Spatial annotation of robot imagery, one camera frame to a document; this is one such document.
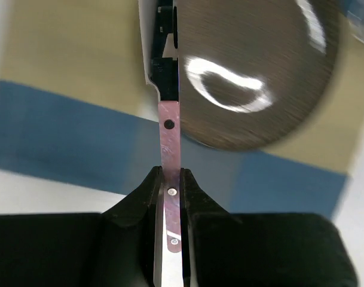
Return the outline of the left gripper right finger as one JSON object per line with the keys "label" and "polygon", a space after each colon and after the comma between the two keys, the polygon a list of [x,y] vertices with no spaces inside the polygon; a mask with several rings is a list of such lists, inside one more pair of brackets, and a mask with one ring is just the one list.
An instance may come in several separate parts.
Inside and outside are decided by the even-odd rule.
{"label": "left gripper right finger", "polygon": [[315,213],[229,213],[180,173],[185,286],[357,286],[341,235]]}

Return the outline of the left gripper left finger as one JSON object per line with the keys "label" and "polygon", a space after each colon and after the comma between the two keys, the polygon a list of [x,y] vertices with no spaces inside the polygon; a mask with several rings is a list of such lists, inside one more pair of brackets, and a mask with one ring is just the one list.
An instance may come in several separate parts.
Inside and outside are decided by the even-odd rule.
{"label": "left gripper left finger", "polygon": [[158,286],[155,166],[103,213],[0,215],[0,286]]}

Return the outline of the pink handled knife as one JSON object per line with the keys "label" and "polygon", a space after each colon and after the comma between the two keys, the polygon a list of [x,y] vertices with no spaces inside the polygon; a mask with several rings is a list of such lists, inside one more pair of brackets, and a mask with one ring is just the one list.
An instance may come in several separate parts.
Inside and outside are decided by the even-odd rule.
{"label": "pink handled knife", "polygon": [[154,285],[183,286],[181,121],[175,1],[139,1],[145,81],[157,91],[161,185],[155,220]]}

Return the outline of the blue beige cloth placemat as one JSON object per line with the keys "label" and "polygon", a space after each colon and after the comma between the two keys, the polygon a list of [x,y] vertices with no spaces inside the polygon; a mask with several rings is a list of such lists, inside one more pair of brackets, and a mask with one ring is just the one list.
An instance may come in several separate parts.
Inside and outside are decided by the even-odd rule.
{"label": "blue beige cloth placemat", "polygon": [[[160,163],[136,1],[0,1],[0,213],[100,210]],[[329,96],[262,151],[182,138],[231,212],[364,216],[364,45],[345,31]]]}

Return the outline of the dark olive round plate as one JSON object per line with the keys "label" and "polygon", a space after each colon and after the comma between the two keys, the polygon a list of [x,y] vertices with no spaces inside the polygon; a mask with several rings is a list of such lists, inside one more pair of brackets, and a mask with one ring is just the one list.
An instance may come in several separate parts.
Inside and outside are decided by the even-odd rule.
{"label": "dark olive round plate", "polygon": [[179,1],[181,128],[247,151],[301,127],[337,61],[338,1]]}

